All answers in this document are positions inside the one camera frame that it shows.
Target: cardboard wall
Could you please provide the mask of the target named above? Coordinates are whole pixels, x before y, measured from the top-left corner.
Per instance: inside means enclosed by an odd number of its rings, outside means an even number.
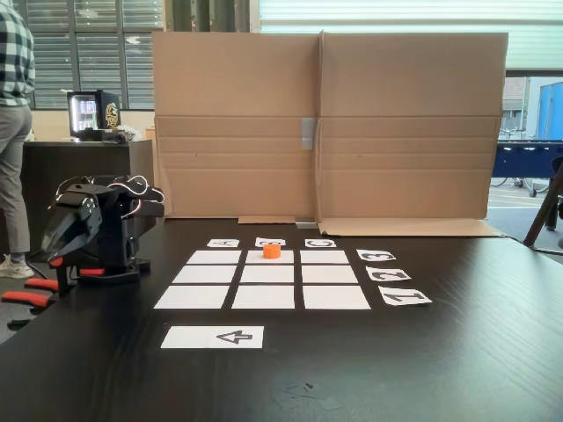
[[[316,35],[154,34],[157,147],[172,216],[312,215],[302,118],[317,115],[317,57]],[[198,84],[183,90],[187,79]]]
[[[484,218],[504,34],[326,34],[325,218]]]
[[[506,34],[156,33],[172,216],[483,217],[506,46]],[[315,116],[313,156],[301,129]]]

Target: window blinds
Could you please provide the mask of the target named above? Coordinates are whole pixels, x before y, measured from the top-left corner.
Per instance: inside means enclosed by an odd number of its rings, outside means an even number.
[[[263,33],[508,33],[507,69],[563,69],[561,0],[260,0]]]

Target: person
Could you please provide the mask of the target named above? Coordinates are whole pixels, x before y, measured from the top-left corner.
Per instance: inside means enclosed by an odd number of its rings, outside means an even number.
[[[11,0],[0,0],[0,208],[11,254],[0,265],[0,277],[33,275],[26,263],[29,227],[19,176],[24,140],[32,126],[27,96],[33,91],[34,78],[33,36]]]

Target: white paper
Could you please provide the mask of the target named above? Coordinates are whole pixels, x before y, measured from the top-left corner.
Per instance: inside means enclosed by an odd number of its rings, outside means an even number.
[[[263,251],[248,251],[246,264],[293,264],[293,251],[281,251],[279,258],[264,258]]]
[[[240,282],[293,283],[293,275],[293,266],[245,266]]]
[[[330,239],[305,239],[308,248],[335,248],[336,243]]]
[[[238,242],[237,239],[211,239],[208,248],[236,248]]]
[[[358,282],[351,266],[302,266],[301,274],[304,284]]]
[[[184,266],[172,284],[229,284],[237,266]]]
[[[398,268],[371,268],[366,266],[366,270],[368,271],[368,276],[373,281],[402,281],[411,279],[403,270]]]
[[[163,349],[261,349],[263,326],[170,327]]]
[[[422,292],[412,288],[380,287],[379,291],[385,303],[392,306],[432,303]]]
[[[280,246],[285,246],[285,240],[283,239],[263,239],[262,237],[256,237],[256,247],[261,248],[265,244],[279,244]]]
[[[303,286],[306,309],[370,309],[360,286]]]
[[[347,264],[344,251],[301,251],[302,264]]]
[[[294,309],[293,286],[238,286],[233,309]]]
[[[240,251],[196,251],[188,264],[238,264]]]
[[[366,251],[357,249],[360,259],[364,261],[391,261],[395,259],[392,254],[386,251]]]
[[[229,286],[170,286],[155,309],[220,309]]]

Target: dark table surface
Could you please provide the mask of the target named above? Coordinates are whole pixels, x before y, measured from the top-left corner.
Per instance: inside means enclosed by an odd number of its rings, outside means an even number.
[[[371,310],[153,309],[211,238],[284,238],[317,230],[235,221],[169,221],[142,239],[152,274],[139,285],[77,287],[0,346],[4,421],[561,421],[563,272],[504,238],[336,238]],[[356,248],[390,251],[434,302],[391,307]],[[262,349],[161,349],[171,325],[264,325]],[[327,411],[273,395],[317,383]]]

